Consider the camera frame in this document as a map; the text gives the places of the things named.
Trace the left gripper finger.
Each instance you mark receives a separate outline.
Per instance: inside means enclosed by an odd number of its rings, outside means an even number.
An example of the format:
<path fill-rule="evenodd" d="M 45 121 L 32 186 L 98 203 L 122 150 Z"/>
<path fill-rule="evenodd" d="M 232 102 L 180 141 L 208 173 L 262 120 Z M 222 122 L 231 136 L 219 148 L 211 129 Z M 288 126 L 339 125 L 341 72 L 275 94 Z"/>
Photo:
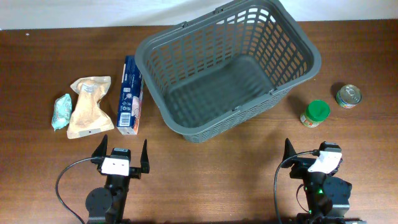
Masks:
<path fill-rule="evenodd" d="M 149 164 L 149 158 L 148 158 L 148 153 L 147 153 L 147 140 L 144 141 L 144 144 L 142 147 L 140 164 L 141 164 L 141 172 L 143 174 L 148 174 L 150 172 L 150 164 Z"/>
<path fill-rule="evenodd" d="M 92 153 L 92 157 L 105 157 L 108 146 L 108 135 L 105 134 L 99 146 Z"/>

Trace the tan grain pouch bag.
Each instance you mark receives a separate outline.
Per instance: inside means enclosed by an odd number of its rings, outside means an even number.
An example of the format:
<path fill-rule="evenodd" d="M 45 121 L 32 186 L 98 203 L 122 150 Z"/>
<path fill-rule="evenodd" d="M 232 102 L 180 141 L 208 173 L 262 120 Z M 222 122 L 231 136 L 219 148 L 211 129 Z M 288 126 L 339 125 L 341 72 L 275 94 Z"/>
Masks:
<path fill-rule="evenodd" d="M 100 102 L 111 86 L 111 77 L 84 77 L 70 85 L 78 94 L 70 118 L 67 138 L 76 139 L 114 129 L 114 124 L 101 108 Z"/>

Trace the blue cardboard food box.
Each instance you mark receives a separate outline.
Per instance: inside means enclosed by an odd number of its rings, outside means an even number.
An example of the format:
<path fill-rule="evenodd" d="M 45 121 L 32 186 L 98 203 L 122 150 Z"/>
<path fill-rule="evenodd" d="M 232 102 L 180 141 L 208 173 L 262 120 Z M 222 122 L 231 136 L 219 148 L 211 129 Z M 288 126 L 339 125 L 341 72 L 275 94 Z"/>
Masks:
<path fill-rule="evenodd" d="M 144 79 L 133 55 L 127 55 L 123 66 L 116 127 L 122 135 L 136 135 L 142 109 Z"/>

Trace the grey plastic shopping basket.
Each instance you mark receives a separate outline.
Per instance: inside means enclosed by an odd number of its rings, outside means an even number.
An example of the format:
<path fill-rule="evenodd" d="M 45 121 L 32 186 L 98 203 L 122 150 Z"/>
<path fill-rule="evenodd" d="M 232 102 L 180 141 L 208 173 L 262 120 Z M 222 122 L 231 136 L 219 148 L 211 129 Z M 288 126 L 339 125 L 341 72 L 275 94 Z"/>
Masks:
<path fill-rule="evenodd" d="M 231 1 L 152 35 L 136 64 L 165 124 L 205 142 L 274 107 L 322 64 L 279 1 Z"/>

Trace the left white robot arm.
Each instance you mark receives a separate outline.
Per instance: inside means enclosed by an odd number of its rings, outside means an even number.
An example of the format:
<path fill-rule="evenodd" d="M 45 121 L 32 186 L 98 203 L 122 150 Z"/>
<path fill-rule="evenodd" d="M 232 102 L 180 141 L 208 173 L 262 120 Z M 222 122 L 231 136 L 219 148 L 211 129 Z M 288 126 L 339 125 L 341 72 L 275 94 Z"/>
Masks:
<path fill-rule="evenodd" d="M 131 223 L 130 219 L 123 217 L 124 209 L 130 180 L 140 179 L 142 174 L 150 172 L 147 141 L 142 147 L 139 167 L 130 166 L 130 150 L 115 147 L 107 155 L 107 145 L 108 137 L 105 135 L 90 159 L 91 163 L 97 165 L 97 171 L 106 176 L 106 182 L 86 197 L 88 223 Z"/>

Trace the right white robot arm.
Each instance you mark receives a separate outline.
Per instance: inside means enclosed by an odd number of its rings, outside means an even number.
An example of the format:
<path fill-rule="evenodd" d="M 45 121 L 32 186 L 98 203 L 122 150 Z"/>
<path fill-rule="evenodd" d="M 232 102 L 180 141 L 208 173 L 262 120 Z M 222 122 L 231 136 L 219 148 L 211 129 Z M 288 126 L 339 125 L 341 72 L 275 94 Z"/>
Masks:
<path fill-rule="evenodd" d="M 284 156 L 277 170 L 291 168 L 290 178 L 303 181 L 299 187 L 304 189 L 308 205 L 289 223 L 365 223 L 359 218 L 345 218 L 352 184 L 335 177 L 341 163 L 341 148 L 336 143 L 324 141 L 318 149 L 297 153 L 290 140 L 285 140 Z"/>

